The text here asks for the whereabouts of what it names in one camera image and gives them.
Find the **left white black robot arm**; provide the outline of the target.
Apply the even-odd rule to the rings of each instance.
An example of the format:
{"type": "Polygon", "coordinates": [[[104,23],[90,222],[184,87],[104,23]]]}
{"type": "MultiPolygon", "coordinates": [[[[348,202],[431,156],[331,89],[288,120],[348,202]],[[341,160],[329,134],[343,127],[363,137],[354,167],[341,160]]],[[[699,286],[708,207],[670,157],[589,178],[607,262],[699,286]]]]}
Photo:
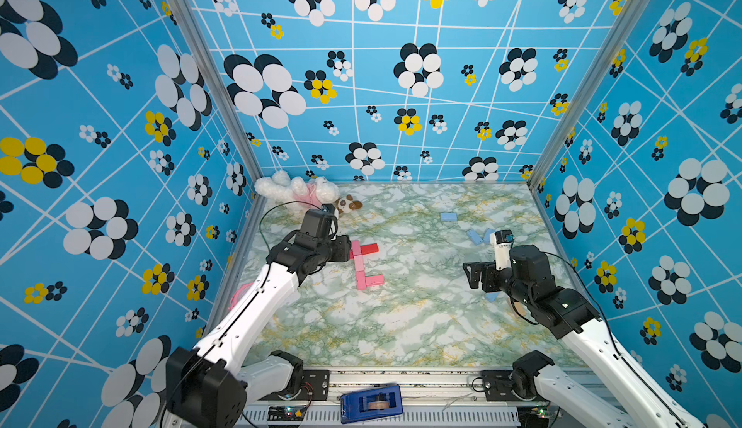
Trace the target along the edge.
{"type": "Polygon", "coordinates": [[[165,368],[164,408],[156,425],[233,427],[245,408],[272,393],[298,390],[303,362],[273,352],[257,364],[245,358],[276,312],[299,296],[305,279],[328,263],[350,259],[352,243],[338,232],[334,204],[313,206],[301,227],[270,248],[257,279],[227,315],[192,348],[177,348],[165,368]]]}

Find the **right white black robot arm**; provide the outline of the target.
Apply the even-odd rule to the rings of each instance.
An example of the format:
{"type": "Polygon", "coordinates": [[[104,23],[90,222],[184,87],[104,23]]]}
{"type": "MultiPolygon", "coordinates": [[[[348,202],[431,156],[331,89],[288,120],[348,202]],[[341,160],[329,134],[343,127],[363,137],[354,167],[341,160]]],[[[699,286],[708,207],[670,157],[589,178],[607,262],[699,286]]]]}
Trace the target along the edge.
{"type": "Polygon", "coordinates": [[[543,399],[585,427],[701,427],[614,338],[600,311],[580,292],[557,285],[549,255],[536,246],[499,244],[489,262],[462,266],[471,288],[523,304],[529,321],[550,331],[616,399],[612,405],[575,382],[552,358],[532,351],[512,365],[505,388],[524,400],[543,399]]]}

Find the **small brown white plush dog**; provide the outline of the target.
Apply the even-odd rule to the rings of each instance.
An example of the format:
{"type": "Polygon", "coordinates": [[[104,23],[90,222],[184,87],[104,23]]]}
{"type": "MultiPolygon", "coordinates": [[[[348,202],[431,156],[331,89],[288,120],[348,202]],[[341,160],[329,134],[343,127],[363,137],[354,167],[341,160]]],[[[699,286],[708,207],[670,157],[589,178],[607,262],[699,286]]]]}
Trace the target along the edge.
{"type": "Polygon", "coordinates": [[[354,198],[351,194],[338,198],[335,205],[339,215],[346,215],[363,207],[363,203],[357,200],[357,198],[354,198]]]}

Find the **white pink plush toy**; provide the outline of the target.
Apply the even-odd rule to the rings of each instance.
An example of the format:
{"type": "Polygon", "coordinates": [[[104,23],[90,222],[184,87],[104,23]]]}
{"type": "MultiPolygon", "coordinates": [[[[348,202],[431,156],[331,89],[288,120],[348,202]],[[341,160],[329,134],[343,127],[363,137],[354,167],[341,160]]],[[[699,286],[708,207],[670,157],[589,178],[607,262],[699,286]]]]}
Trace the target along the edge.
{"type": "Polygon", "coordinates": [[[340,191],[336,184],[324,177],[303,180],[301,177],[291,178],[284,171],[276,171],[271,177],[262,177],[254,184],[255,192],[276,203],[301,201],[310,205],[321,206],[331,204],[340,198],[340,191]]]}

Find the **pink alarm clock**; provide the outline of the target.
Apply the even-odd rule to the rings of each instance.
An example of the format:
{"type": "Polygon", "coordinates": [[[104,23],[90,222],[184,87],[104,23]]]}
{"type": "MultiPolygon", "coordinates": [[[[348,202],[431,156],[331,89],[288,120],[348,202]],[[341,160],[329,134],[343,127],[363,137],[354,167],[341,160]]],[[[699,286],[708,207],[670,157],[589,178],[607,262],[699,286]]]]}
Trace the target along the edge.
{"type": "Polygon", "coordinates": [[[241,285],[230,299],[229,310],[232,310],[252,287],[252,282],[241,285]]]}

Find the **right circuit board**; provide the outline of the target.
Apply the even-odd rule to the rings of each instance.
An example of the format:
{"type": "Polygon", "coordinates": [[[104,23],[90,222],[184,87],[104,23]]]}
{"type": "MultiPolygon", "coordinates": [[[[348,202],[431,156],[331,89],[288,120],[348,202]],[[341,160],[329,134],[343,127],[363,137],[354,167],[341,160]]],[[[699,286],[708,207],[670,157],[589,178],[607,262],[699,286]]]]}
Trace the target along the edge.
{"type": "Polygon", "coordinates": [[[521,423],[534,420],[550,420],[549,411],[545,407],[520,407],[518,418],[521,423]]]}

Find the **circuit board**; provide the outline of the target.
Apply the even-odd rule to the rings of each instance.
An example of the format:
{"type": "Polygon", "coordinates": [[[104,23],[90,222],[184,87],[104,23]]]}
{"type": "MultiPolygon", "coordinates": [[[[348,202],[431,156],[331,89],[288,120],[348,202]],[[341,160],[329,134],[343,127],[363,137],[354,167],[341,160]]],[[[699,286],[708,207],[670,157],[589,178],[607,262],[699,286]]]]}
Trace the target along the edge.
{"type": "Polygon", "coordinates": [[[303,421],[306,407],[272,406],[268,410],[268,421],[303,421]]]}
{"type": "Polygon", "coordinates": [[[550,420],[549,411],[545,407],[520,407],[518,418],[521,423],[534,420],[550,420]]]}

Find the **blue box device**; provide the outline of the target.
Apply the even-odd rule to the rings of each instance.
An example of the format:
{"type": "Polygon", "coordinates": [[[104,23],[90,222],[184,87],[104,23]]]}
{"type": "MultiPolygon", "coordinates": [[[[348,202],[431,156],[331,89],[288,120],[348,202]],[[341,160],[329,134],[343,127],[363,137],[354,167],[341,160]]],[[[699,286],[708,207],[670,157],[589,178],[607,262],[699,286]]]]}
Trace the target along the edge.
{"type": "Polygon", "coordinates": [[[399,385],[376,387],[340,396],[341,423],[349,424],[401,416],[404,407],[399,385]]]}

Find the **left circuit board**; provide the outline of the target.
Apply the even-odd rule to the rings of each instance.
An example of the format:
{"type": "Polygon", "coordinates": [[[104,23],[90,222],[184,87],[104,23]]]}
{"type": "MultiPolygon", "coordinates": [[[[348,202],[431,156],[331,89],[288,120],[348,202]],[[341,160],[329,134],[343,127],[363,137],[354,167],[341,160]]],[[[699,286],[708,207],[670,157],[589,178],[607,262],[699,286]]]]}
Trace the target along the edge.
{"type": "Polygon", "coordinates": [[[268,410],[268,421],[303,421],[306,407],[272,406],[268,410]]]}

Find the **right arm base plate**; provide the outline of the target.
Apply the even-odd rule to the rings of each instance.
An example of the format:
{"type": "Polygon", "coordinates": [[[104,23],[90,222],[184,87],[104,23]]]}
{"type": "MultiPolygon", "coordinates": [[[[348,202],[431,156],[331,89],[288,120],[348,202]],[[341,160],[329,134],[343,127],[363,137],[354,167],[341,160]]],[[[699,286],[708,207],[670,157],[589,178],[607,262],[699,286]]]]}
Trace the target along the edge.
{"type": "Polygon", "coordinates": [[[519,370],[483,370],[480,377],[488,402],[545,402],[536,392],[533,377],[519,370]]]}

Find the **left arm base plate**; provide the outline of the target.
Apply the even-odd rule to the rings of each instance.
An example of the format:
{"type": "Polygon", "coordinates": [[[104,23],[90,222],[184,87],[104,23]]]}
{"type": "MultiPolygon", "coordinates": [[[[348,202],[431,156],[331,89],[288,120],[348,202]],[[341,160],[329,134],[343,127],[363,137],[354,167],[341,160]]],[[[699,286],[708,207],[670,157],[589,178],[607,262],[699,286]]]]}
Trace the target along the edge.
{"type": "Polygon", "coordinates": [[[329,389],[330,370],[309,369],[303,372],[296,392],[274,392],[262,398],[262,401],[326,401],[329,389]]]}

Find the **aluminium front rail frame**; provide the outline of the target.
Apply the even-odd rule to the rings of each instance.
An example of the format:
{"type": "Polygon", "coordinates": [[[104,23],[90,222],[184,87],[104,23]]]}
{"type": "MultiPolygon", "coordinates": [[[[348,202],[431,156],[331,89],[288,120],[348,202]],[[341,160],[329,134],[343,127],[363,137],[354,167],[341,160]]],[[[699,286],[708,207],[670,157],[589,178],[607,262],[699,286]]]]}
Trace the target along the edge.
{"type": "MultiPolygon", "coordinates": [[[[508,367],[318,367],[330,370],[326,401],[262,401],[245,408],[240,427],[339,427],[340,396],[391,385],[401,387],[404,414],[364,422],[366,427],[585,427],[550,402],[488,402],[483,370],[508,367]],[[268,421],[272,406],[306,407],[303,421],[268,421]],[[520,407],[545,407],[550,420],[519,422],[520,407]]],[[[616,399],[589,370],[564,371],[575,382],[610,404],[616,399]]]]}

